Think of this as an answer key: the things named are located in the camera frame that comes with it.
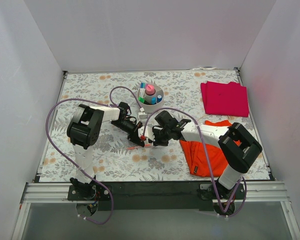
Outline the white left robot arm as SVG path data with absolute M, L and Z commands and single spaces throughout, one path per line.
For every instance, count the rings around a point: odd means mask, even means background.
M 75 153 L 75 163 L 79 166 L 75 177 L 70 179 L 74 189 L 85 200 L 96 196 L 93 185 L 95 173 L 93 170 L 93 145 L 97 142 L 103 122 L 110 122 L 115 127 L 127 133 L 127 139 L 144 147 L 145 142 L 139 137 L 139 129 L 143 124 L 131 116 L 131 108 L 125 102 L 118 107 L 92 107 L 80 104 L 66 131 Z

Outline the white round desk organizer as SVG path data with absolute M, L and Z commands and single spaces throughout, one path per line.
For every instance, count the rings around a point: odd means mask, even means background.
M 164 98 L 165 98 L 165 94 L 164 94 L 164 91 L 161 87 L 159 87 L 158 85 L 155 85 L 155 84 L 146 84 L 147 85 L 154 85 L 155 87 L 155 90 L 156 90 L 156 93 L 155 93 L 155 96 L 157 98 L 157 95 L 162 95 L 162 101 L 159 102 L 159 103 L 156 103 L 156 104 L 151 104 L 151 100 L 152 98 L 154 97 L 146 97 L 145 94 L 144 94 L 144 99 L 150 103 L 150 105 L 146 105 L 146 104 L 143 104 L 141 102 L 139 102 L 138 98 L 139 98 L 139 95 L 140 95 L 140 88 L 138 89 L 137 91 L 137 103 L 140 105 L 140 108 L 142 108 L 146 113 L 153 113 L 155 110 L 159 109 L 159 108 L 162 108 L 163 105 L 164 105 Z

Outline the black highlighter green cap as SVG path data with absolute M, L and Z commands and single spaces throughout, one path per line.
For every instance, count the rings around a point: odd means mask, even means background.
M 142 97 L 138 97 L 138 100 L 139 100 L 139 102 L 141 102 L 142 104 L 145 104 L 145 105 L 151 105 L 149 102 L 147 102 L 144 98 L 142 98 Z

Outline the black highlighter blue cap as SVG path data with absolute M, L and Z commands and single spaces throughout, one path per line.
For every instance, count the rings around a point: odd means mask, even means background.
M 155 105 L 157 103 L 157 98 L 156 97 L 153 97 L 152 99 L 151 99 L 151 104 L 152 105 Z

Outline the pink capped glue bottle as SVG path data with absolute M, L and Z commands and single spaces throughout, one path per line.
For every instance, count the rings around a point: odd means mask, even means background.
M 144 94 L 146 97 L 154 97 L 156 94 L 156 88 L 154 85 L 147 84 L 145 87 Z

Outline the blue capped small jar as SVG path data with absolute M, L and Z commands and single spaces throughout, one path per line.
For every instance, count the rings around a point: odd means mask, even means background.
M 160 103 L 160 102 L 162 101 L 162 99 L 163 99 L 163 96 L 162 96 L 162 95 L 157 95 L 157 97 L 156 97 L 156 102 L 157 102 L 157 103 Z

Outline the white marker teal cap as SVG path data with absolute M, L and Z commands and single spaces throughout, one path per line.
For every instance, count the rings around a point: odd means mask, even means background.
M 144 97 L 144 95 L 145 95 L 145 88 L 140 88 L 140 90 L 139 90 L 139 96 L 141 97 L 141 98 L 143 98 Z

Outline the orange pink pen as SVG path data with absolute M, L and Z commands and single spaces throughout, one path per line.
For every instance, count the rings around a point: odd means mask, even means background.
M 131 146 L 131 147 L 127 147 L 126 149 L 127 150 L 135 150 L 135 149 L 139 149 L 139 148 L 148 148 L 148 147 L 153 147 L 152 144 L 148 143 L 148 144 L 145 144 L 144 146 Z

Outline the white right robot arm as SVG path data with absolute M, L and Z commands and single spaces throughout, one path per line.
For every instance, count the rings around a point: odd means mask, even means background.
M 227 199 L 235 192 L 235 184 L 248 172 L 263 148 L 240 123 L 230 126 L 199 125 L 195 120 L 178 121 L 166 110 L 155 118 L 159 128 L 152 130 L 153 145 L 167 146 L 169 140 L 198 142 L 221 149 L 227 166 L 216 183 L 217 195 Z

